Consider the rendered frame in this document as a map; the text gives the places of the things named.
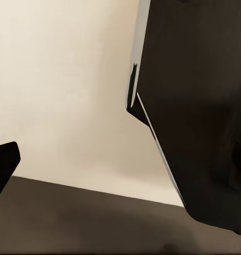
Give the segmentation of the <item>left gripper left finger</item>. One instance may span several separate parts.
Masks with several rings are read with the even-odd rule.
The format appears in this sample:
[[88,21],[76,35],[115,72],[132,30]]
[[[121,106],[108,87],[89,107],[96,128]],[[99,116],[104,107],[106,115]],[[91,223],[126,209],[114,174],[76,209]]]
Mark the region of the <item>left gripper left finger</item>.
[[21,161],[17,142],[0,145],[0,194]]

